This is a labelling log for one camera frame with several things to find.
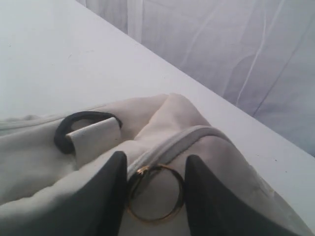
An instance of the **table surface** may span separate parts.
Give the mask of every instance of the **table surface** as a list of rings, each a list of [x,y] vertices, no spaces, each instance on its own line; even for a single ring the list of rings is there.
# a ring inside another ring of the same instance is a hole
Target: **table surface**
[[[2,0],[0,118],[180,93],[315,232],[315,159],[73,0]]]

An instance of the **metal ring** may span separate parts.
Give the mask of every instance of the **metal ring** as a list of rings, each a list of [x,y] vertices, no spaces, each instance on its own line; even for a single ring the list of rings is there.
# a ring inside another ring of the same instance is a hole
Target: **metal ring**
[[[173,209],[167,213],[166,215],[156,218],[156,219],[146,219],[143,218],[139,215],[137,215],[131,207],[131,200],[134,197],[134,194],[137,190],[137,188],[139,187],[141,181],[143,180],[143,178],[150,174],[150,172],[152,171],[162,171],[163,169],[168,170],[172,173],[172,175],[176,178],[178,185],[179,185],[179,194],[178,194],[178,198],[176,201],[176,204],[174,205]],[[136,218],[137,220],[141,221],[142,223],[146,223],[146,224],[159,224],[162,223],[166,220],[169,220],[173,217],[175,217],[179,211],[181,210],[182,206],[184,205],[184,180],[182,178],[182,176],[175,171],[174,169],[170,168],[169,166],[163,165],[163,164],[157,164],[154,166],[144,166],[142,168],[140,168],[139,170],[137,170],[136,173],[134,173],[129,182],[128,182],[128,195],[127,195],[127,211],[128,213],[130,213],[134,218]]]

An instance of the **bag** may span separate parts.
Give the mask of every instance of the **bag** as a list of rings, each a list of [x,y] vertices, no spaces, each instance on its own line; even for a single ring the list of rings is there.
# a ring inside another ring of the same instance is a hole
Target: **bag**
[[[144,225],[128,212],[120,225],[127,179],[156,164],[184,177],[191,155],[255,212],[292,233],[313,235],[234,144],[178,94],[133,98],[62,117],[1,122],[0,235],[192,235],[185,206],[158,226]],[[168,212],[178,195],[177,182],[164,172],[141,189],[134,208],[147,218]]]

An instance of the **white backdrop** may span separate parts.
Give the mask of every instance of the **white backdrop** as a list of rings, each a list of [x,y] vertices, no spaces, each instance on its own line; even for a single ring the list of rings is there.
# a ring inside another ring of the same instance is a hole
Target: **white backdrop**
[[[315,155],[314,0],[78,1]]]

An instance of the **white bag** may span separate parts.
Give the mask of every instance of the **white bag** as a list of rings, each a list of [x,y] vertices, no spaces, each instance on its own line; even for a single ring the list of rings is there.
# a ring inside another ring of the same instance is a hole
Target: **white bag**
[[[46,117],[0,122],[0,235],[52,235],[49,224],[64,235],[83,236],[91,224],[86,215],[75,215],[75,225],[54,215],[41,230],[27,225],[50,212],[80,190],[104,166],[115,151],[127,156],[128,178],[140,167],[169,164],[182,176],[186,158],[196,154],[239,199],[277,224],[299,235],[313,235],[291,207],[259,177],[233,143],[211,127],[198,110],[178,94],[133,98],[89,109],[107,112],[110,118],[95,124],[76,123],[67,134],[74,151],[64,154],[54,136],[64,117]],[[150,216],[165,212],[176,198],[176,183],[159,175],[135,207]],[[167,195],[156,199],[157,189]],[[77,208],[94,204],[86,198]],[[124,214],[119,235],[190,235],[185,207],[170,222],[146,226]]]

